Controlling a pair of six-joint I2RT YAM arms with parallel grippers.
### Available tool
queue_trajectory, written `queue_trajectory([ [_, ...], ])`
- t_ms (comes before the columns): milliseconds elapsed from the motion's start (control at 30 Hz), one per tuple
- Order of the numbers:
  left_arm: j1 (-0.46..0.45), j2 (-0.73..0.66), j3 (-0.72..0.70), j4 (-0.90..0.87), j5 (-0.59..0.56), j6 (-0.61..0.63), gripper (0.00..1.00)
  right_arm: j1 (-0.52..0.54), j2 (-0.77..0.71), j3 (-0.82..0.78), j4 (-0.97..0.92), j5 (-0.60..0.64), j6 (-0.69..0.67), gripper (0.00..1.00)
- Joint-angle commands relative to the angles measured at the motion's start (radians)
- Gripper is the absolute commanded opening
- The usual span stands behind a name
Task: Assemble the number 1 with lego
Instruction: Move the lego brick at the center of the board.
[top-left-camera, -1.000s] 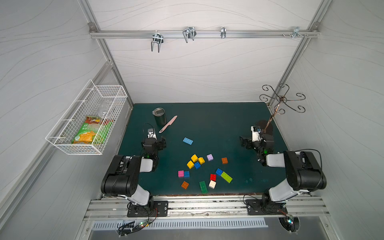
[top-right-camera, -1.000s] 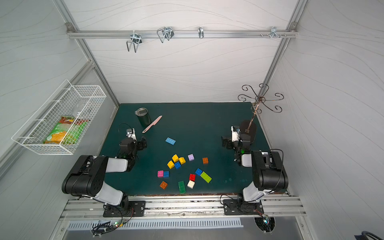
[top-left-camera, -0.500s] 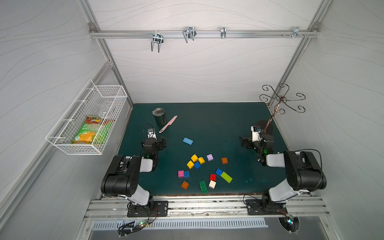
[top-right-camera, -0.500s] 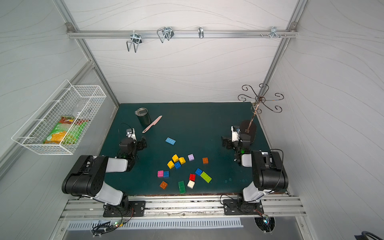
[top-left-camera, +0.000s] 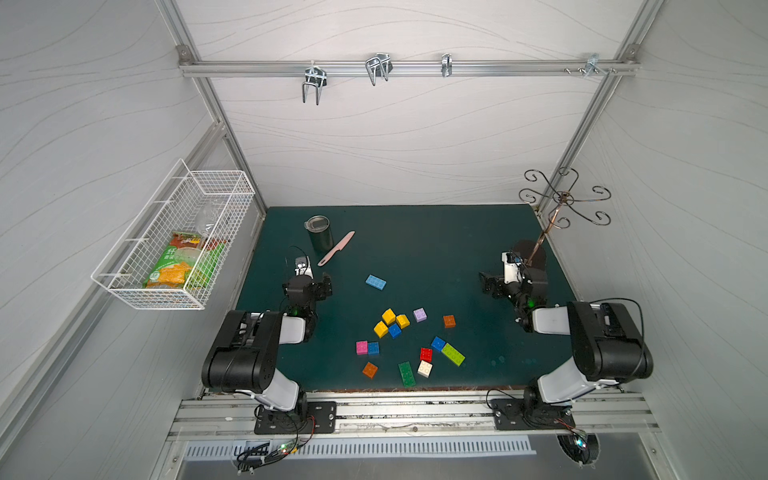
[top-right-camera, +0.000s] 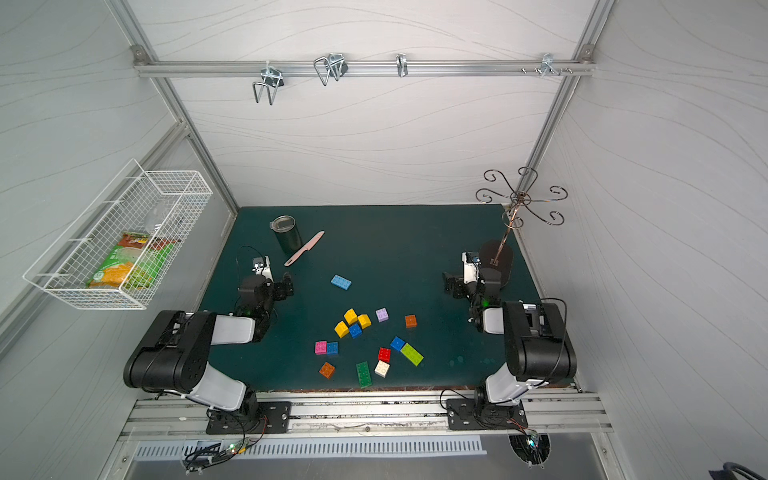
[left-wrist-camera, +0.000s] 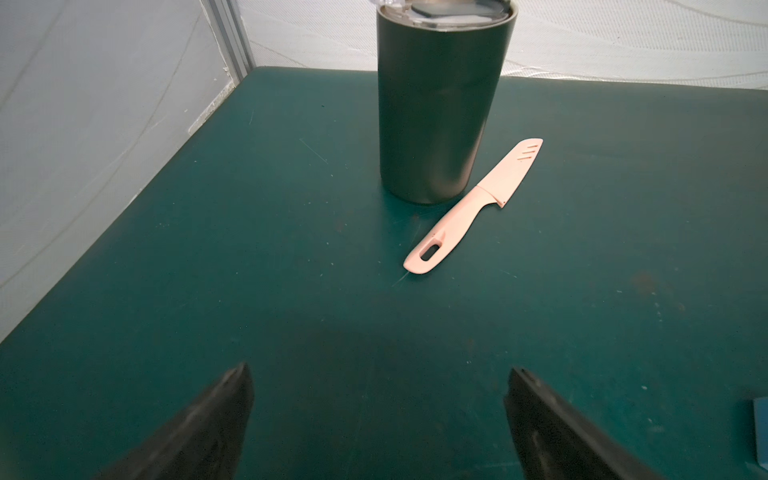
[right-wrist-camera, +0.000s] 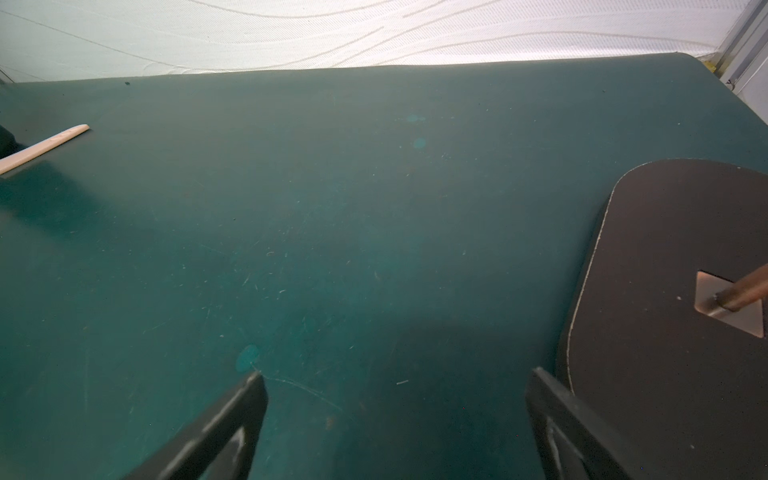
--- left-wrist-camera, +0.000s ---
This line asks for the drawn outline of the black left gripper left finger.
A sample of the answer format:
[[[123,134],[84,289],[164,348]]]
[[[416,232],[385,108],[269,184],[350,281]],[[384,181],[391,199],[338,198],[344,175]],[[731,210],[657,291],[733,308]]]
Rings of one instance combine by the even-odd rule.
[[[97,479],[232,479],[254,402],[245,362],[226,371],[191,403]]]

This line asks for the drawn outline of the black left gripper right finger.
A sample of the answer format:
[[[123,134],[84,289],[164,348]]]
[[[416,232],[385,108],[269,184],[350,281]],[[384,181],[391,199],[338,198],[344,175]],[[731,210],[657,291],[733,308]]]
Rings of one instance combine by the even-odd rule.
[[[504,407],[526,479],[659,479],[532,372],[515,367]]]

